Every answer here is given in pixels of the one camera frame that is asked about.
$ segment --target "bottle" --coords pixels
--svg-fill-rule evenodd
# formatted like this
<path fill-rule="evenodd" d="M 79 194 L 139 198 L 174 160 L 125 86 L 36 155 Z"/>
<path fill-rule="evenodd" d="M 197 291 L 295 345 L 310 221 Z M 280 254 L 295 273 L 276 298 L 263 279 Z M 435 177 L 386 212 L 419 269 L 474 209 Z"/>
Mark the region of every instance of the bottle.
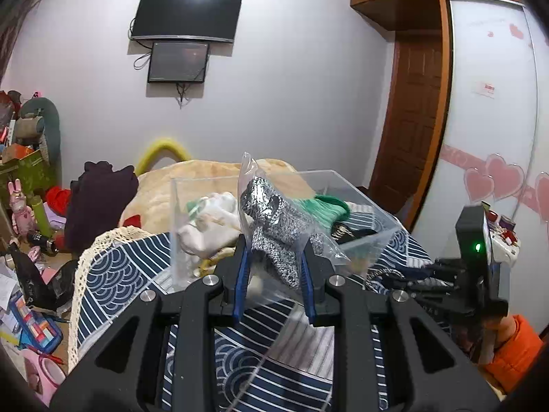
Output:
<path fill-rule="evenodd" d="M 54 256 L 59 252 L 56 241 L 53 238 L 43 236 L 40 232 L 29 231 L 27 233 L 27 241 L 31 245 L 40 246 L 40 250 L 47 255 Z"/>
<path fill-rule="evenodd" d="M 38 195 L 33 196 L 30 199 L 32 210 L 35 213 L 36 224 L 38 225 L 39 231 L 42 235 L 46 237 L 51 237 L 51 226 L 49 225 L 48 217 L 46 216 L 46 210 L 44 209 L 44 204 L 42 198 Z"/>

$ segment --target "person's hand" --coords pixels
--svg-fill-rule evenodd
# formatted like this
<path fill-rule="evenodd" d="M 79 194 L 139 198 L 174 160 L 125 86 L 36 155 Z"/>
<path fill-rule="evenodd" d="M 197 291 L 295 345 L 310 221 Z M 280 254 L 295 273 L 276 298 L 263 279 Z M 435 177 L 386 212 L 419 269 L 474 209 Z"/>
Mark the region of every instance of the person's hand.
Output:
<path fill-rule="evenodd" d="M 495 343 L 496 348 L 509 341 L 517 332 L 517 323 L 511 315 L 507 315 L 504 318 L 486 319 L 482 321 L 482 326 L 485 329 L 493 330 L 498 333 Z"/>

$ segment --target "wall-mounted monitor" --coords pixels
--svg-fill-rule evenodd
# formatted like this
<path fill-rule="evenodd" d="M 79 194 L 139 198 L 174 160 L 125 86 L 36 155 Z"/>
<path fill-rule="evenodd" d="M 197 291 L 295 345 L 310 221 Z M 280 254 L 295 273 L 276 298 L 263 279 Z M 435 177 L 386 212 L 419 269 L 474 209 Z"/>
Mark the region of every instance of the wall-mounted monitor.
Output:
<path fill-rule="evenodd" d="M 208 43 L 155 42 L 148 82 L 204 82 L 209 47 Z"/>
<path fill-rule="evenodd" d="M 141 0 L 132 40 L 234 42 L 242 0 Z"/>

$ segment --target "pink heart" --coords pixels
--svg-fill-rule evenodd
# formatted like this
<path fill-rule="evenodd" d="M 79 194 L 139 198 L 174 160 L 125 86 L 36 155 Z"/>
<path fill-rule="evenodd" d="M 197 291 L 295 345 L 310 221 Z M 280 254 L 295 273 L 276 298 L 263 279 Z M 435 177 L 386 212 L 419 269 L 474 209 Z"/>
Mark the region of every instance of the pink heart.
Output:
<path fill-rule="evenodd" d="M 478 169 L 467 169 L 463 178 L 465 188 L 471 202 L 479 202 L 490 196 L 493 192 L 493 179 L 491 176 L 483 175 Z"/>
<path fill-rule="evenodd" d="M 515 195 L 524 183 L 524 172 L 517 164 L 509 164 L 497 154 L 486 160 L 484 174 L 493 178 L 493 197 L 496 201 Z"/>
<path fill-rule="evenodd" d="M 515 26 L 514 24 L 510 24 L 509 29 L 511 30 L 511 35 L 513 37 L 517 37 L 518 39 L 521 39 L 521 40 L 524 39 L 523 32 L 520 29 L 518 29 L 518 27 Z"/>
<path fill-rule="evenodd" d="M 549 175 L 540 173 L 536 179 L 536 198 L 542 221 L 549 221 Z"/>

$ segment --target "striped bedsheet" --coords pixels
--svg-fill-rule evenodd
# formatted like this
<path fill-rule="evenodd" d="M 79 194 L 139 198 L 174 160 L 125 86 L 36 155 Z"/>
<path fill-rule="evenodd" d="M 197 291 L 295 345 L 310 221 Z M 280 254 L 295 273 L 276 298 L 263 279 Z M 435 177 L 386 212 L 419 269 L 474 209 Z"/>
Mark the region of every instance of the striped bedsheet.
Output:
<path fill-rule="evenodd" d="M 83 296 L 78 346 L 90 345 L 97 334 L 138 294 L 148 288 L 171 288 L 168 233 L 136 240 L 98 254 Z M 398 232 L 376 265 L 414 273 L 429 256 L 404 230 Z M 361 283 L 358 276 L 350 281 Z M 377 290 L 385 292 L 378 283 Z M 377 330 L 374 344 L 378 344 Z M 162 407 L 171 410 L 171 381 L 177 326 L 172 326 L 166 354 Z M 308 324 L 303 306 L 284 298 L 246 310 L 234 328 L 215 331 L 215 363 L 220 410 L 284 412 L 329 410 L 333 371 L 333 327 Z M 383 354 L 374 345 L 381 410 L 388 407 Z"/>

